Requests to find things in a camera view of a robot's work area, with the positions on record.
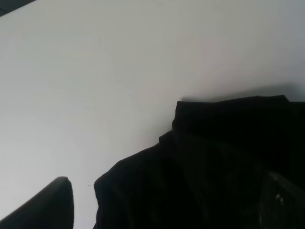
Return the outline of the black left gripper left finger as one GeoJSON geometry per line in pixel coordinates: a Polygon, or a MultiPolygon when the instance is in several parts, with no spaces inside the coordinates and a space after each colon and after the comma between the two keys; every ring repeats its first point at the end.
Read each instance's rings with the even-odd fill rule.
{"type": "Polygon", "coordinates": [[[71,182],[58,177],[0,221],[2,229],[72,229],[74,201],[71,182]]]}

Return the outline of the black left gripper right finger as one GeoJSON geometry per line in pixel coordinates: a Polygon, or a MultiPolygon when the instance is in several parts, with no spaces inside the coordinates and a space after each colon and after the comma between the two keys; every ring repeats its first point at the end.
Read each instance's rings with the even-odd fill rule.
{"type": "Polygon", "coordinates": [[[303,229],[304,227],[305,191],[278,173],[268,173],[262,184],[259,228],[303,229]]]}

